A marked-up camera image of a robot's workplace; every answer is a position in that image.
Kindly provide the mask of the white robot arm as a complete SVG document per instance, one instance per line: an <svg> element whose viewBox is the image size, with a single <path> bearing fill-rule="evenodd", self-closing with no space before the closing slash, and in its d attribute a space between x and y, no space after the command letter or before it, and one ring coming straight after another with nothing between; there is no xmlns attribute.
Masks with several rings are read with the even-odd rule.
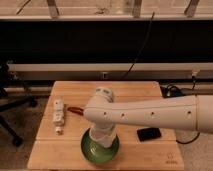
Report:
<svg viewBox="0 0 213 171"><path fill-rule="evenodd" d="M112 146L116 124L213 134L213 95L115 102L110 89L98 87L85 106L83 116L93 123L90 138L104 148Z"/></svg>

